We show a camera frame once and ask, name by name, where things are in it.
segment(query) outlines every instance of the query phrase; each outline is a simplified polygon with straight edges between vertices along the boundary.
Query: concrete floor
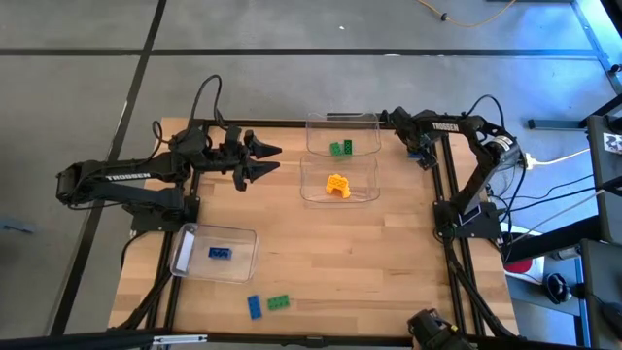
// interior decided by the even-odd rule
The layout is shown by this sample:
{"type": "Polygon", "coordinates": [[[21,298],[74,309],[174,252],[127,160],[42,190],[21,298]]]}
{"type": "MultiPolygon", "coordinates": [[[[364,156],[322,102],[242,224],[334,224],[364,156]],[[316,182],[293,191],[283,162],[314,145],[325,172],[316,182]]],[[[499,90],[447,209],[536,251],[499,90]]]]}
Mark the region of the concrete floor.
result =
{"type": "MultiPolygon", "coordinates": [[[[465,1],[434,4],[469,22],[503,7],[465,1]]],[[[156,0],[0,0],[0,48],[141,48],[155,8],[156,0]]],[[[517,3],[489,25],[463,29],[439,22],[410,0],[179,0],[168,3],[155,47],[590,49],[590,44],[568,4],[517,3]]],[[[72,162],[106,156],[136,64],[136,57],[0,57],[0,160],[8,165],[0,175],[0,215],[37,228],[32,235],[0,234],[2,338],[47,331],[85,216],[57,203],[53,176],[72,162]]],[[[584,58],[152,57],[121,157],[147,155],[154,144],[151,121],[187,116],[198,85],[214,73],[225,80],[220,109],[229,119],[302,119],[309,112],[398,105],[411,112],[458,113],[492,93],[504,108],[507,128],[539,160],[576,152],[587,141],[580,132],[529,131],[527,119],[583,118],[614,96],[599,62],[584,58]]],[[[212,93],[212,87],[205,91],[199,117],[211,117],[212,93]]],[[[477,112],[498,119],[492,103],[483,102],[477,112]]],[[[587,154],[537,168],[528,173],[521,194],[544,194],[590,173],[587,154]]],[[[497,192],[504,175],[511,170],[494,179],[497,192]]],[[[519,176],[517,171],[514,184],[519,176]]],[[[591,185],[586,180],[559,193],[591,185]]],[[[532,226],[580,197],[517,212],[514,222],[532,226]]],[[[541,230],[595,212],[590,202],[541,230]]],[[[119,208],[104,211],[68,332],[105,329],[129,222],[119,208]]]]}

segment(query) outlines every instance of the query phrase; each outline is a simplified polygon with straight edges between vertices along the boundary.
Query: yellow cable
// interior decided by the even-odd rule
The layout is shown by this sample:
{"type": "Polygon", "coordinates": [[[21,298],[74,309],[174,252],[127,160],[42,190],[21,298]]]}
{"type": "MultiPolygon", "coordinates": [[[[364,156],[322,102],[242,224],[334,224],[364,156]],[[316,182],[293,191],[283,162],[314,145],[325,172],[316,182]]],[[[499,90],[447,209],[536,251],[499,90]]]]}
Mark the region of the yellow cable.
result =
{"type": "MultiPolygon", "coordinates": [[[[424,0],[417,0],[417,1],[418,1],[420,4],[422,4],[423,6],[427,7],[428,9],[430,9],[430,10],[431,10],[432,12],[434,12],[435,14],[439,15],[440,17],[442,17],[442,16],[443,16],[443,13],[442,13],[441,11],[437,10],[434,6],[430,5],[430,4],[429,4],[429,3],[427,3],[426,1],[424,1],[424,0]]],[[[447,18],[446,18],[445,20],[447,20],[448,22],[450,22],[450,23],[452,23],[452,24],[455,24],[455,25],[461,26],[462,28],[475,28],[475,27],[478,27],[478,26],[480,26],[480,25],[486,24],[486,23],[488,23],[489,21],[491,21],[491,20],[493,20],[493,19],[495,19],[495,18],[499,17],[502,13],[504,13],[504,12],[505,12],[505,10],[509,9],[509,7],[510,7],[510,6],[514,5],[514,3],[515,3],[515,2],[516,2],[516,0],[511,0],[510,2],[508,2],[508,3],[507,3],[507,5],[505,5],[505,7],[504,7],[501,11],[497,12],[494,16],[489,17],[488,19],[486,19],[486,20],[484,20],[484,21],[481,21],[481,22],[479,22],[479,23],[475,23],[475,24],[463,24],[463,23],[460,23],[460,22],[456,22],[456,21],[454,21],[454,20],[453,20],[453,19],[451,19],[449,16],[447,16],[447,18]]]]}

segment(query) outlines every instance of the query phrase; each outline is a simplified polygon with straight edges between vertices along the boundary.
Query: black cable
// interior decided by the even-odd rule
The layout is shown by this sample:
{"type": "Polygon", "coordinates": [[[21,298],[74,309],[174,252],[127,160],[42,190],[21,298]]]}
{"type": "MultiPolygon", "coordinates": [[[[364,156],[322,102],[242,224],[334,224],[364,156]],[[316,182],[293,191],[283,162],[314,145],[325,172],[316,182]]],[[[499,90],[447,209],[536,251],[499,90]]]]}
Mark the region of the black cable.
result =
{"type": "Polygon", "coordinates": [[[517,208],[517,209],[512,209],[510,211],[511,212],[515,212],[515,211],[531,208],[533,206],[536,206],[536,205],[539,205],[539,204],[542,204],[542,203],[546,203],[546,202],[549,202],[549,201],[552,201],[552,200],[557,200],[557,199],[565,198],[567,196],[571,196],[571,195],[575,195],[575,194],[579,194],[579,193],[584,193],[584,192],[592,191],[592,190],[595,190],[595,189],[596,188],[591,187],[591,188],[588,188],[588,189],[583,189],[583,190],[579,190],[579,191],[575,191],[575,192],[571,192],[571,193],[567,193],[567,194],[563,194],[563,195],[558,195],[556,197],[544,199],[544,200],[538,201],[536,203],[532,203],[532,204],[524,206],[524,207],[520,207],[520,208],[517,208]]]}
{"type": "Polygon", "coordinates": [[[121,251],[121,271],[123,271],[123,266],[125,265],[125,253],[127,253],[127,248],[132,244],[133,241],[142,237],[145,232],[136,232],[136,234],[131,237],[125,245],[123,245],[123,250],[121,251]]]}
{"type": "MultiPolygon", "coordinates": [[[[434,237],[434,239],[440,243],[440,244],[445,244],[444,239],[443,238],[439,238],[438,234],[436,233],[436,227],[432,229],[432,236],[434,237]]],[[[452,230],[452,235],[450,237],[446,237],[447,239],[449,239],[449,244],[454,243],[454,239],[456,238],[456,229],[454,228],[452,230]]]]}
{"type": "Polygon", "coordinates": [[[601,298],[599,298],[597,295],[595,295],[592,292],[585,291],[585,294],[594,297],[599,304],[605,304],[606,303],[601,298]]]}
{"type": "Polygon", "coordinates": [[[196,92],[196,96],[194,97],[194,102],[192,102],[192,109],[190,110],[190,118],[188,119],[188,126],[186,127],[186,131],[184,132],[184,134],[180,136],[179,139],[170,140],[170,141],[164,140],[162,138],[162,125],[158,121],[152,122],[152,133],[154,134],[155,139],[157,139],[158,146],[161,143],[166,143],[166,144],[169,144],[171,142],[179,143],[186,139],[186,137],[190,133],[190,129],[192,128],[192,122],[194,121],[195,116],[196,116],[196,107],[198,106],[198,102],[200,101],[201,95],[203,94],[203,89],[214,79],[218,80],[218,89],[216,90],[216,97],[214,97],[214,120],[218,124],[219,128],[221,128],[222,130],[226,130],[225,119],[223,118],[223,114],[221,113],[221,111],[218,109],[218,101],[221,98],[221,91],[223,90],[223,78],[221,78],[221,76],[218,74],[214,74],[214,75],[209,76],[207,79],[205,79],[203,83],[201,83],[201,86],[198,88],[198,91],[196,92]]]}
{"type": "Polygon", "coordinates": [[[483,136],[482,138],[478,138],[478,139],[477,139],[477,142],[482,143],[482,142],[486,141],[486,139],[488,138],[488,135],[486,135],[485,133],[483,133],[483,132],[481,132],[481,131],[479,131],[479,130],[477,130],[477,131],[476,131],[476,133],[477,133],[477,132],[481,133],[481,134],[482,134],[482,136],[483,136]]]}
{"type": "Polygon", "coordinates": [[[553,192],[553,190],[559,189],[559,188],[564,187],[564,186],[576,184],[577,182],[581,182],[581,181],[583,181],[585,179],[591,178],[592,176],[594,176],[594,175],[590,174],[590,175],[582,177],[582,178],[580,178],[578,180],[574,180],[574,181],[571,181],[569,183],[565,183],[565,184],[562,184],[562,185],[557,185],[557,186],[551,188],[545,195],[540,196],[540,197],[532,197],[532,196],[528,196],[528,195],[517,195],[516,197],[517,198],[525,198],[525,199],[533,199],[533,200],[545,199],[547,196],[549,196],[553,192]]]}
{"type": "Polygon", "coordinates": [[[495,98],[495,96],[491,95],[491,94],[485,94],[481,97],[479,97],[477,99],[477,101],[475,101],[475,103],[473,103],[473,106],[468,110],[468,112],[466,112],[464,115],[465,116],[469,116],[471,113],[473,113],[473,111],[475,110],[475,107],[477,107],[477,105],[479,104],[479,102],[481,100],[483,100],[484,98],[490,98],[493,101],[495,101],[495,104],[497,105],[497,108],[499,109],[499,116],[501,118],[501,127],[503,129],[505,129],[505,116],[503,115],[503,108],[501,107],[501,104],[499,103],[499,101],[497,100],[497,98],[495,98]]]}
{"type": "MultiPolygon", "coordinates": [[[[196,114],[196,107],[198,106],[198,102],[201,99],[201,94],[203,93],[203,89],[205,88],[205,86],[207,86],[208,83],[210,83],[212,80],[217,79],[218,80],[218,90],[216,91],[216,97],[214,98],[214,120],[216,121],[216,123],[218,123],[219,127],[222,130],[226,130],[226,125],[225,125],[225,119],[223,118],[223,114],[221,114],[221,111],[219,111],[218,109],[218,101],[221,97],[221,91],[223,89],[223,78],[221,78],[220,75],[218,74],[214,74],[210,77],[208,77],[207,79],[205,79],[203,81],[203,83],[201,83],[201,86],[199,87],[198,91],[196,92],[196,96],[194,97],[194,102],[192,103],[192,109],[190,111],[190,118],[188,120],[188,126],[186,127],[186,132],[184,132],[184,134],[178,139],[175,140],[174,142],[182,142],[186,139],[186,137],[188,136],[188,134],[190,133],[190,129],[192,127],[192,121],[194,120],[195,114],[196,114]]],[[[78,183],[76,184],[76,186],[74,187],[74,189],[71,191],[71,193],[68,196],[73,196],[73,194],[75,193],[75,191],[80,187],[80,185],[82,184],[82,182],[87,179],[88,177],[99,173],[99,172],[106,172],[110,169],[115,169],[115,168],[121,168],[121,167],[127,167],[127,166],[141,166],[144,165],[146,163],[148,163],[149,161],[151,161],[157,154],[157,151],[159,150],[160,146],[162,145],[162,143],[164,144],[170,144],[171,140],[164,140],[163,139],[163,135],[162,135],[162,125],[160,124],[160,122],[158,121],[153,121],[152,122],[152,133],[154,134],[155,139],[157,140],[157,145],[155,146],[154,150],[152,151],[152,153],[145,159],[141,160],[140,162],[136,162],[135,164],[124,164],[124,165],[115,165],[115,166],[103,166],[100,169],[97,170],[93,170],[90,173],[88,173],[86,176],[83,176],[80,181],[78,181],[78,183]]],[[[205,135],[207,137],[207,141],[208,141],[208,148],[212,147],[212,139],[209,137],[209,135],[205,135]]],[[[69,206],[70,209],[72,210],[88,210],[88,209],[95,209],[95,208],[106,208],[109,206],[114,206],[114,205],[120,205],[122,203],[115,203],[115,204],[107,204],[107,205],[103,205],[103,206],[91,206],[91,207],[85,207],[85,208],[76,208],[76,207],[71,207],[69,206]]]]}
{"type": "Polygon", "coordinates": [[[162,290],[171,279],[171,271],[166,268],[159,279],[154,281],[154,285],[149,290],[147,295],[143,298],[140,304],[132,311],[125,322],[121,323],[117,328],[122,330],[135,330],[145,318],[148,310],[157,300],[157,297],[161,294],[162,290]]]}
{"type": "Polygon", "coordinates": [[[503,198],[499,197],[498,195],[494,195],[494,194],[493,194],[493,195],[489,195],[489,197],[494,198],[494,199],[496,199],[496,200],[499,200],[501,203],[503,203],[503,205],[505,205],[505,211],[507,211],[507,208],[509,208],[509,207],[507,206],[507,202],[505,201],[505,199],[503,199],[503,198]]]}
{"type": "MultiPolygon", "coordinates": [[[[523,153],[520,153],[519,158],[524,159],[523,153]]],[[[511,244],[514,242],[514,236],[512,235],[512,215],[511,215],[511,208],[512,205],[514,204],[514,200],[516,199],[516,195],[518,194],[518,192],[521,189],[521,186],[523,186],[523,181],[525,180],[525,174],[527,173],[527,168],[525,166],[523,166],[523,172],[521,174],[521,179],[518,181],[518,185],[516,186],[516,190],[514,190],[514,195],[511,197],[509,204],[507,205],[507,209],[505,210],[505,215],[503,215],[503,217],[501,218],[501,222],[503,222],[505,220],[505,218],[507,218],[507,234],[509,234],[509,242],[506,243],[505,239],[503,240],[503,245],[505,247],[507,247],[507,244],[509,244],[509,249],[507,251],[507,254],[505,254],[505,257],[503,259],[503,263],[507,263],[507,260],[509,259],[509,255],[512,252],[512,246],[511,244]]]]}
{"type": "Polygon", "coordinates": [[[514,182],[514,176],[516,176],[516,164],[514,164],[514,166],[512,166],[512,178],[507,182],[507,185],[505,186],[505,189],[503,189],[503,191],[499,194],[499,197],[501,197],[505,193],[507,193],[507,190],[509,190],[509,188],[512,187],[512,183],[514,182]]]}
{"type": "MultiPolygon", "coordinates": [[[[521,179],[518,181],[518,186],[516,186],[516,190],[514,190],[514,195],[511,197],[510,201],[509,201],[509,205],[507,206],[507,211],[505,212],[505,215],[503,216],[503,218],[501,219],[501,221],[504,221],[505,218],[509,215],[510,212],[512,212],[512,205],[514,204],[514,199],[516,199],[516,195],[518,194],[518,192],[521,189],[521,186],[523,186],[523,181],[525,180],[525,174],[527,173],[527,168],[523,167],[523,173],[521,174],[521,179]]],[[[511,220],[508,221],[508,231],[511,232],[512,231],[512,225],[511,225],[511,220]]]]}
{"type": "Polygon", "coordinates": [[[125,203],[109,203],[109,204],[103,204],[103,205],[91,205],[89,207],[77,207],[74,206],[72,204],[67,205],[67,208],[71,209],[71,210],[90,210],[90,209],[98,209],[98,208],[108,208],[111,206],[116,206],[116,205],[123,205],[125,203]]]}

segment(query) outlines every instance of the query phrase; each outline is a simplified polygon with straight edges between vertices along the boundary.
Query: wooden table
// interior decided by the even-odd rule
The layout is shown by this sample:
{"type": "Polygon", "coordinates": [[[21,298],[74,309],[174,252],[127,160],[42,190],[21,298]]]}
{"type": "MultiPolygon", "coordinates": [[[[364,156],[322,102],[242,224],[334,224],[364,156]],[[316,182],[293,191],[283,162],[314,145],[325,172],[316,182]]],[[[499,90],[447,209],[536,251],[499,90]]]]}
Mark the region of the wooden table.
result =
{"type": "MultiPolygon", "coordinates": [[[[164,135],[186,124],[186,119],[165,118],[164,135]]],[[[381,131],[382,149],[376,154],[380,197],[357,209],[305,206],[299,193],[299,161],[306,154],[303,128],[254,131],[262,142],[283,148],[282,154],[267,159],[280,161],[281,167],[245,192],[235,190],[230,173],[204,174],[199,222],[254,229],[259,237],[257,270],[246,284],[184,279],[175,331],[406,336],[406,320],[421,309],[437,308],[452,320],[445,259],[432,237],[432,172],[408,159],[391,131],[381,131]],[[269,311],[266,299],[284,294],[290,296],[291,307],[269,311]],[[262,301],[263,317],[257,321],[249,317],[246,298],[251,295],[262,301]]],[[[210,134],[215,143],[222,142],[221,130],[214,128],[210,134]]],[[[462,137],[451,143],[463,186],[474,169],[474,157],[462,137]]],[[[163,186],[157,181],[146,184],[150,189],[163,186]]],[[[446,181],[444,189],[448,195],[446,181]]],[[[124,321],[153,285],[162,237],[153,232],[129,247],[111,327],[124,321]]],[[[498,251],[484,240],[469,242],[480,293],[516,331],[498,251]]],[[[168,292],[163,295],[159,325],[168,292]]],[[[463,303],[470,322],[465,294],[463,303]]]]}

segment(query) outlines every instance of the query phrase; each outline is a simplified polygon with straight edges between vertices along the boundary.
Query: clear plastic bin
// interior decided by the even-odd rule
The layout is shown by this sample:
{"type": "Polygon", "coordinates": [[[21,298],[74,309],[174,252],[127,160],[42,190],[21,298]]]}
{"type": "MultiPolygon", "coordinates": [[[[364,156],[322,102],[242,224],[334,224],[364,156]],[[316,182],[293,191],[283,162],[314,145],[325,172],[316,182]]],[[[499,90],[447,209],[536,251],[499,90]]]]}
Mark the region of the clear plastic bin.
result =
{"type": "Polygon", "coordinates": [[[331,157],[308,154],[300,160],[300,195],[315,203],[364,203],[380,196],[378,163],[374,156],[331,157]],[[348,179],[350,197],[341,191],[327,192],[328,177],[339,174],[348,179]]]}
{"type": "Polygon", "coordinates": [[[258,252],[253,230],[185,224],[177,233],[170,269],[180,277],[244,283],[255,272],[258,252]],[[210,248],[229,249],[229,259],[210,258],[210,248]]]}
{"type": "Polygon", "coordinates": [[[330,156],[330,144],[352,140],[352,156],[369,155],[380,150],[380,127],[373,113],[344,116],[322,116],[312,113],[307,117],[307,150],[330,156]]]}

